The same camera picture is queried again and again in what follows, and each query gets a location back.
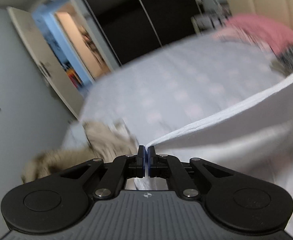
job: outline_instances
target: door frame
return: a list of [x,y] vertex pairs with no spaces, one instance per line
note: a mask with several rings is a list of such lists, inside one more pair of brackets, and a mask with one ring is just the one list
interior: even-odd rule
[[[27,10],[32,13],[40,4],[44,3],[46,0],[37,0],[34,2],[30,8]],[[120,69],[120,65],[117,62],[114,54],[111,52],[108,43],[105,41],[104,36],[102,35],[99,26],[96,21],[93,19],[91,13],[89,12],[87,6],[83,0],[69,0],[73,5],[76,13],[81,18],[84,23],[84,28],[87,30],[88,34],[91,36],[92,41],[94,42],[96,48],[100,52],[102,58],[106,62],[110,71],[116,71]]]

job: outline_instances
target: door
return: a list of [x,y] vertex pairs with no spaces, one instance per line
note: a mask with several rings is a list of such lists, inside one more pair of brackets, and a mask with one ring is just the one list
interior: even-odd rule
[[200,13],[195,0],[141,0],[162,45],[195,34],[191,17]]
[[29,12],[8,7],[12,22],[31,57],[48,80],[58,96],[76,118],[84,103],[84,98],[73,85],[42,33],[35,25]]
[[121,64],[160,47],[139,0],[85,1]]
[[103,74],[104,70],[102,69],[102,66],[84,42],[83,36],[76,26],[72,16],[67,12],[57,12],[56,17],[91,75],[96,78]]

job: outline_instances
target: black wardrobe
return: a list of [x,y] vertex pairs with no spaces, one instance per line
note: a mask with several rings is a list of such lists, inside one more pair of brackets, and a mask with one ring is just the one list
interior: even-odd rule
[[194,34],[195,0],[85,0],[120,64]]

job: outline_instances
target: ribbed plastic surface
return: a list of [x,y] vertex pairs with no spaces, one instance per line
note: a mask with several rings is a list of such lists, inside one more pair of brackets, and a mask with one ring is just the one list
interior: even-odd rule
[[216,225],[202,206],[184,201],[173,191],[121,191],[112,200],[97,202],[77,225],[46,236],[12,231],[4,240],[292,240],[284,232],[244,236]]

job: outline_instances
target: pink blanket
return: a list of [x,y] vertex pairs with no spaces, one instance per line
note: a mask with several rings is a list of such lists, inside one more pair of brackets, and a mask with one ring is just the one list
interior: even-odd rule
[[267,42],[275,55],[293,45],[293,30],[282,23],[255,14],[241,14],[226,22],[227,27],[236,27]]

